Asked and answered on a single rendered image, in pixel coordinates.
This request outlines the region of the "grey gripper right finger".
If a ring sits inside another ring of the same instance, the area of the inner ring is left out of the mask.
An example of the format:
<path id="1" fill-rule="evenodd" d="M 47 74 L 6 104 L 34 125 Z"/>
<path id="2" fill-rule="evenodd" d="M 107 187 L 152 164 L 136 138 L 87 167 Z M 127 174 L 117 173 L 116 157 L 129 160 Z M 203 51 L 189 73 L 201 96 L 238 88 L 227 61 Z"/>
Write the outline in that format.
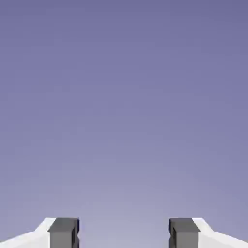
<path id="1" fill-rule="evenodd" d="M 248 248 L 248 242 L 214 231 L 203 218 L 170 218 L 169 248 Z"/>

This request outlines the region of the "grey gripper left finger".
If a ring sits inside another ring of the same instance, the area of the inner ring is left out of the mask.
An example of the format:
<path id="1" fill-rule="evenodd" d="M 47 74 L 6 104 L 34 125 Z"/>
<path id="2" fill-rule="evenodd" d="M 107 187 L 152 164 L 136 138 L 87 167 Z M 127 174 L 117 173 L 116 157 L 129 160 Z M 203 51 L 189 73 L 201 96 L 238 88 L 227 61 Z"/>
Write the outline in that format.
<path id="1" fill-rule="evenodd" d="M 80 248 L 80 221 L 71 217 L 46 217 L 31 232 L 0 242 L 0 248 Z"/>

